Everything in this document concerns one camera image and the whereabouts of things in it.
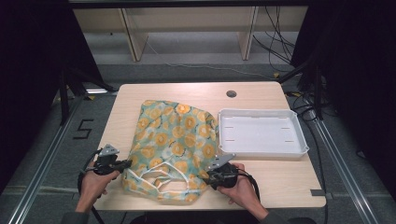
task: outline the person's right hand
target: person's right hand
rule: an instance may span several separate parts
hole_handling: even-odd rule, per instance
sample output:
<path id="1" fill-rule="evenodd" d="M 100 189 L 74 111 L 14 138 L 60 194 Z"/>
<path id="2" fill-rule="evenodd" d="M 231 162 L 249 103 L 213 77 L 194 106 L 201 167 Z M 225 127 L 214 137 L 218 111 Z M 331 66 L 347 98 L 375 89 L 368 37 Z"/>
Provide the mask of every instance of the person's right hand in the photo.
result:
<path id="1" fill-rule="evenodd" d="M 233 165 L 240 170 L 245 170 L 244 164 L 234 163 Z M 268 211 L 260 203 L 253 186 L 245 176 L 239 175 L 233 188 L 227 189 L 219 186 L 217 190 L 230 197 L 229 204 L 238 204 L 247 209 L 258 220 L 262 220 L 268 215 Z"/>

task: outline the black sleeve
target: black sleeve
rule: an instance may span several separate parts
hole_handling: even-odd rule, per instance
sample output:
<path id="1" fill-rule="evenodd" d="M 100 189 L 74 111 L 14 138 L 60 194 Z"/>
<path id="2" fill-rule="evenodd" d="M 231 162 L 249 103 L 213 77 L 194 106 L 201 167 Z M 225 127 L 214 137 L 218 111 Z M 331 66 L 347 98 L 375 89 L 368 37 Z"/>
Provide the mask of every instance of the black sleeve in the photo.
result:
<path id="1" fill-rule="evenodd" d="M 270 212 L 265 219 L 260 221 L 260 224 L 289 224 L 289 222 L 285 221 L 277 213 Z"/>
<path id="2" fill-rule="evenodd" d="M 89 217 L 86 213 L 69 212 L 64 214 L 61 224 L 87 224 Z"/>

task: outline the person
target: person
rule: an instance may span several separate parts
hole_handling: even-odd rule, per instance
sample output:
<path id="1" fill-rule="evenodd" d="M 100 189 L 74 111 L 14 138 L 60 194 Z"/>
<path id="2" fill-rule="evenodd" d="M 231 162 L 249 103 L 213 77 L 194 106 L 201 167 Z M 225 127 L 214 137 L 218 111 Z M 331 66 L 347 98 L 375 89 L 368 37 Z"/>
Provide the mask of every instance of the person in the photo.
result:
<path id="1" fill-rule="evenodd" d="M 245 170 L 244 164 L 234 163 L 237 168 Z M 119 171 L 114 171 L 109 175 L 97 175 L 93 171 L 85 174 L 81 185 L 81 196 L 78 200 L 75 212 L 66 213 L 63 216 L 62 224 L 85 224 L 88 223 L 89 213 L 102 194 L 107 194 L 106 186 L 111 180 L 117 178 Z M 239 175 L 233 188 L 226 189 L 217 187 L 217 190 L 230 197 L 229 204 L 236 203 L 247 209 L 251 215 L 260 221 L 261 224 L 283 224 L 289 223 L 276 213 L 269 212 L 256 196 L 254 188 L 247 177 Z"/>

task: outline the green fabric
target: green fabric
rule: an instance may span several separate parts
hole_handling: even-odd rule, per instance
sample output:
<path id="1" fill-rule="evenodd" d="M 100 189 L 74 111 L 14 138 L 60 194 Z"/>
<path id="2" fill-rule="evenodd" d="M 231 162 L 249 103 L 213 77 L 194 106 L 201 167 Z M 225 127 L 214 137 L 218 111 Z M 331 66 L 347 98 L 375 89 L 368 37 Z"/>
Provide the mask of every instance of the green fabric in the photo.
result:
<path id="1" fill-rule="evenodd" d="M 208 112 L 190 105 L 147 100 L 141 106 L 134 141 L 123 173 L 123 187 L 156 198 L 193 202 L 205 189 L 205 168 L 217 153 L 218 124 Z M 170 181 L 183 190 L 161 191 Z"/>

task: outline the table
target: table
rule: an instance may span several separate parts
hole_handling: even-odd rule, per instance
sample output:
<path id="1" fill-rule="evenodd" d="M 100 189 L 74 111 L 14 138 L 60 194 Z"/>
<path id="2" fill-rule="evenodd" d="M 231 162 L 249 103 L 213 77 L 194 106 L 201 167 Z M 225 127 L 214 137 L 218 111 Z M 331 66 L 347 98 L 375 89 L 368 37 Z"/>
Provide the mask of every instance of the table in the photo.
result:
<path id="1" fill-rule="evenodd" d="M 226 95 L 235 91 L 234 98 Z M 120 88 L 99 144 L 111 144 L 120 150 L 119 160 L 128 157 L 140 106 L 145 100 L 169 100 L 193 105 L 217 116 L 222 108 L 289 109 L 277 82 L 210 82 L 127 84 Z M 268 208 L 322 207 L 325 198 L 312 196 L 311 189 L 321 189 L 311 160 L 306 154 L 298 161 L 237 161 L 257 180 L 262 204 Z M 164 204 L 137 194 L 124 192 L 120 177 L 107 187 L 94 205 L 98 210 L 175 211 L 237 210 L 228 198 L 210 187 L 193 204 Z"/>

